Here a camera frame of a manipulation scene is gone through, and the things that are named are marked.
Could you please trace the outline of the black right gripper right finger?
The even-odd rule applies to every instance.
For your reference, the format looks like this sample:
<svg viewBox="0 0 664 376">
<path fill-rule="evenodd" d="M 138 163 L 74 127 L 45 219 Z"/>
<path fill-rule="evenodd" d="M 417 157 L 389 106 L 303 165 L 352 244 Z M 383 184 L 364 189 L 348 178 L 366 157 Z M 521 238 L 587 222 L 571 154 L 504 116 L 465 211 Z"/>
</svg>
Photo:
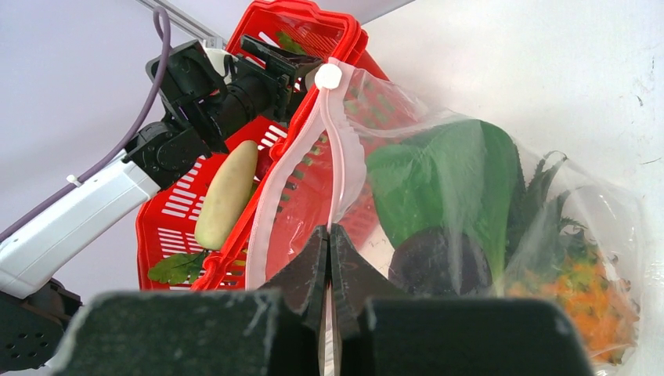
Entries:
<svg viewBox="0 0 664 376">
<path fill-rule="evenodd" d="M 330 228 L 337 375 L 591 375 L 571 320 L 536 298 L 419 298 Z"/>
</svg>

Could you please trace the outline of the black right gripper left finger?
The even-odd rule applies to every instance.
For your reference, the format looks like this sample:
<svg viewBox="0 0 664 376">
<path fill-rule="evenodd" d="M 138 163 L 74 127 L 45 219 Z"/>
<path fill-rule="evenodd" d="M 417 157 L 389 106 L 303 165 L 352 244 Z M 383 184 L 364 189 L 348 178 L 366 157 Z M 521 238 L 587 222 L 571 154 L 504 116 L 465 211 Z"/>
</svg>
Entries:
<svg viewBox="0 0 664 376">
<path fill-rule="evenodd" d="M 113 291 L 80 309 L 55 375 L 321 375 L 328 232 L 256 290 Z"/>
</svg>

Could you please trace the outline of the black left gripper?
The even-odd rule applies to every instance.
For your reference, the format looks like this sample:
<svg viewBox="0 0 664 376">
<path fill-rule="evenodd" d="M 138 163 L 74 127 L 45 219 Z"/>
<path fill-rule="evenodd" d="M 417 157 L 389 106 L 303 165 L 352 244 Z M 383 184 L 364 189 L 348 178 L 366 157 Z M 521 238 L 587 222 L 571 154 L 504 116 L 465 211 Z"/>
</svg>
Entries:
<svg viewBox="0 0 664 376">
<path fill-rule="evenodd" d="M 235 72 L 223 78 L 198 41 L 187 42 L 146 64 L 164 107 L 161 121 L 148 125 L 145 139 L 159 150 L 226 153 L 227 140 L 256 118 L 291 119 L 291 83 L 323 61 L 290 52 L 250 35 L 240 39 Z"/>
</svg>

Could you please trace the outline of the red plastic shopping basket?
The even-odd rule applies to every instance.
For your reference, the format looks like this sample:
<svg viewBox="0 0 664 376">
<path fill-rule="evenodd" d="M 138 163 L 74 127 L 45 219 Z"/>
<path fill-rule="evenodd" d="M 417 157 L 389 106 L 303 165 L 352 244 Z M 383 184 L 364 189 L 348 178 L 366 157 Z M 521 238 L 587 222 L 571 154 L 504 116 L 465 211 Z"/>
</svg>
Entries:
<svg viewBox="0 0 664 376">
<path fill-rule="evenodd" d="M 312 1 L 254 1 L 247 7 L 225 50 L 257 63 L 254 53 L 241 48 L 244 36 L 310 56 L 335 57 L 384 77 L 366 51 L 368 36 L 360 22 L 347 13 L 323 10 Z M 253 179 L 228 173 L 217 183 L 218 171 L 230 167 L 226 155 L 202 157 L 174 186 L 142 205 L 135 221 L 141 289 L 244 289 L 247 245 L 262 181 L 269 166 L 294 141 L 314 100 L 306 96 L 288 125 L 259 116 L 229 138 L 230 149 L 248 143 L 256 146 L 256 151 L 244 151 L 236 159 L 239 165 L 256 161 Z M 194 236 L 207 193 L 231 203 L 245 201 L 239 215 L 219 217 L 219 222 L 231 225 L 231 231 L 220 248 L 210 250 L 202 248 Z"/>
</svg>

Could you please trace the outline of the dark purple round fruit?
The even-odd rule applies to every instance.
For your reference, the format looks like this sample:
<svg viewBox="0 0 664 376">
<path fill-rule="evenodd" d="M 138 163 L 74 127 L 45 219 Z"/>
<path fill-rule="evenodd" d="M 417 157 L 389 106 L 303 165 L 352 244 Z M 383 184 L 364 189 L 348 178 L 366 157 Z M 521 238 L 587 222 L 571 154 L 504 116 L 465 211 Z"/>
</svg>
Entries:
<svg viewBox="0 0 664 376">
<path fill-rule="evenodd" d="M 388 280 L 412 295 L 483 295 L 493 284 L 485 253 L 464 233 L 441 226 L 417 231 L 394 251 Z"/>
</svg>

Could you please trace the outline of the clear zip top bag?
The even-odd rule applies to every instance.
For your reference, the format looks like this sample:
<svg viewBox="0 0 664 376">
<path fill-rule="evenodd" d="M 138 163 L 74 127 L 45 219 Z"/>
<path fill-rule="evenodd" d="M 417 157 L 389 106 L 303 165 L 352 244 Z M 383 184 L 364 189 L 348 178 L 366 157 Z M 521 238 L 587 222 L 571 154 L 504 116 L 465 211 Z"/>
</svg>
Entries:
<svg viewBox="0 0 664 376">
<path fill-rule="evenodd" d="M 266 353 L 337 375 L 623 375 L 644 330 L 634 193 L 331 59 L 262 180 L 245 284 Z"/>
</svg>

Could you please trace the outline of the green leafy bok choy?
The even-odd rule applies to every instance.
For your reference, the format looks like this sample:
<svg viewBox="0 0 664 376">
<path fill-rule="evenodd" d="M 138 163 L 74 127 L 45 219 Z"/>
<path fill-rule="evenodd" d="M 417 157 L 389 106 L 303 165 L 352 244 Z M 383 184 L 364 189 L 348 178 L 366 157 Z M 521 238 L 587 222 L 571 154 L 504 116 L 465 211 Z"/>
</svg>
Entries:
<svg viewBox="0 0 664 376">
<path fill-rule="evenodd" d="M 518 167 L 512 138 L 479 120 L 434 127 L 366 158 L 377 216 L 393 247 L 419 230 L 448 227 L 476 241 L 498 277 Z"/>
</svg>

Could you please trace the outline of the toy pineapple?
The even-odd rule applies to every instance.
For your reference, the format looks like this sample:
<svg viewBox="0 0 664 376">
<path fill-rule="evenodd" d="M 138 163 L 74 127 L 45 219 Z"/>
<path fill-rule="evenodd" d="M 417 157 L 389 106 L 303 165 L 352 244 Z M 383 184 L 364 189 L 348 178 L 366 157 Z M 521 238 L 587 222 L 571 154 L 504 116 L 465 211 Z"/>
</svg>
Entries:
<svg viewBox="0 0 664 376">
<path fill-rule="evenodd" d="M 589 228 L 565 215 L 571 189 L 549 195 L 568 160 L 548 162 L 546 153 L 526 181 L 518 174 L 506 231 L 503 290 L 509 297 L 542 298 L 561 307 L 580 333 L 597 365 L 619 366 L 637 344 L 639 306 L 629 297 L 631 283 L 611 278 L 608 259 Z"/>
</svg>

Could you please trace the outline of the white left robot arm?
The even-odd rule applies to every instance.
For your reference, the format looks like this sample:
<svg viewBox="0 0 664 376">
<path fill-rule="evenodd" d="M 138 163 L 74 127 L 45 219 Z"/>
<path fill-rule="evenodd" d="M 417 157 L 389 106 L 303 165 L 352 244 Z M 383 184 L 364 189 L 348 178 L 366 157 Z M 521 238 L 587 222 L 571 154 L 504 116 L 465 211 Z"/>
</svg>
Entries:
<svg viewBox="0 0 664 376">
<path fill-rule="evenodd" d="M 107 157 L 1 235 L 1 369 L 39 368 L 56 351 L 80 298 L 55 272 L 129 212 L 170 189 L 201 158 L 222 155 L 197 216 L 203 251 L 221 249 L 252 195 L 258 144 L 227 139 L 256 118 L 285 124 L 306 95 L 305 79 L 322 63 L 248 35 L 241 54 L 191 41 L 146 65 L 147 99 L 164 117 L 136 120 Z"/>
</svg>

